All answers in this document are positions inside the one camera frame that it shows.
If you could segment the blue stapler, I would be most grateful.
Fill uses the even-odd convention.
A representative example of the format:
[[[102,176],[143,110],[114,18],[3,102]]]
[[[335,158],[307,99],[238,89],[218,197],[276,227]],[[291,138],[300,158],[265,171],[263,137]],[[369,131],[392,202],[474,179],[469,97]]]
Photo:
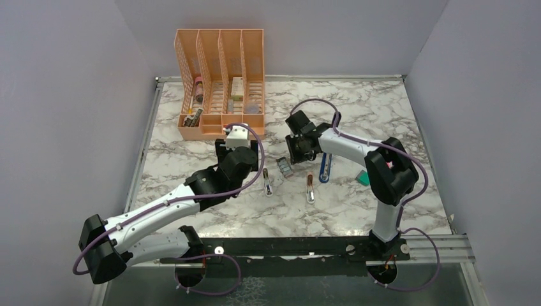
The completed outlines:
[[[328,153],[323,153],[322,162],[320,165],[320,174],[319,181],[323,184],[326,184],[330,179],[330,169],[332,165],[332,155]]]

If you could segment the small white stapler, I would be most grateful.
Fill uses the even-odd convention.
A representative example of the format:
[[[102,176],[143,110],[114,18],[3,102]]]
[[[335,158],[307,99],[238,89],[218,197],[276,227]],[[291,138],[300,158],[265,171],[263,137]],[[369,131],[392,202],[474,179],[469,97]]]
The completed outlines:
[[[267,197],[270,197],[274,193],[272,189],[271,178],[269,176],[269,171],[267,168],[263,168],[262,177],[263,177],[263,189],[264,189],[265,195]]]

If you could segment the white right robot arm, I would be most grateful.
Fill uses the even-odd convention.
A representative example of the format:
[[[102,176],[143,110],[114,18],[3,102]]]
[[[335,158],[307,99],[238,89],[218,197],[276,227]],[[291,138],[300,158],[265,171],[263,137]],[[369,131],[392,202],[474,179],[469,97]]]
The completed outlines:
[[[285,140],[292,164],[312,161],[318,154],[343,157],[362,165],[378,205],[376,219],[369,232],[368,251],[376,259],[384,259],[394,250],[400,237],[398,219],[400,205],[413,191],[419,173],[402,143],[393,137],[385,141],[368,141],[339,131],[328,123],[315,125],[302,111],[286,120],[290,135]]]

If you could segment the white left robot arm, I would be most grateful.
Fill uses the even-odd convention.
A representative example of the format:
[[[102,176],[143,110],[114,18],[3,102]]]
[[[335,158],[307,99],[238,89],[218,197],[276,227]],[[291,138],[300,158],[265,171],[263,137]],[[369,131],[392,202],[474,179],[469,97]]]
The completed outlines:
[[[120,276],[127,268],[158,258],[196,260],[202,246],[195,230],[183,226],[163,238],[151,238],[158,229],[184,217],[222,204],[255,183],[260,176],[265,151],[259,138],[216,140],[218,163],[198,170],[166,195],[134,211],[103,219],[88,217],[78,241],[80,254],[72,268],[75,275],[88,274],[93,284]]]

